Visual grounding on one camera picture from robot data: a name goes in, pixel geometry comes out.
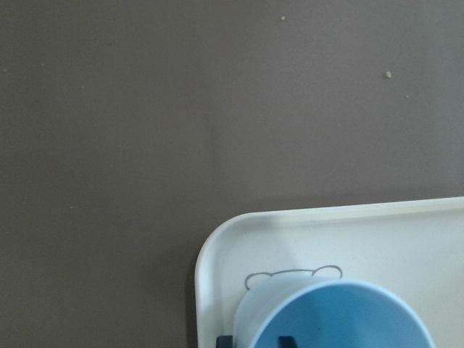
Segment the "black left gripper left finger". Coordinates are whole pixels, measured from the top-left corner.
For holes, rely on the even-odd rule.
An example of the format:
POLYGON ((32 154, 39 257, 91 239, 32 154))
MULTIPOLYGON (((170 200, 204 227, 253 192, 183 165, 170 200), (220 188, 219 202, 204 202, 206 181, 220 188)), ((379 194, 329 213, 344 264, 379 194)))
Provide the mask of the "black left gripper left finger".
POLYGON ((221 335, 216 338, 216 348, 233 348, 233 336, 232 335, 221 335))

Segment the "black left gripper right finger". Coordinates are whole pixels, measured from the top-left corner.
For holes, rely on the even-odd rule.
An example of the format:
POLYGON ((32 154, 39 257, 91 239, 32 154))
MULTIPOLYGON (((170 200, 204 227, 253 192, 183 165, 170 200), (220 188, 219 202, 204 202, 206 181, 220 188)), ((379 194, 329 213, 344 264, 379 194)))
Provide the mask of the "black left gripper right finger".
POLYGON ((296 348, 296 341, 293 336, 279 336, 278 337, 279 348, 296 348))

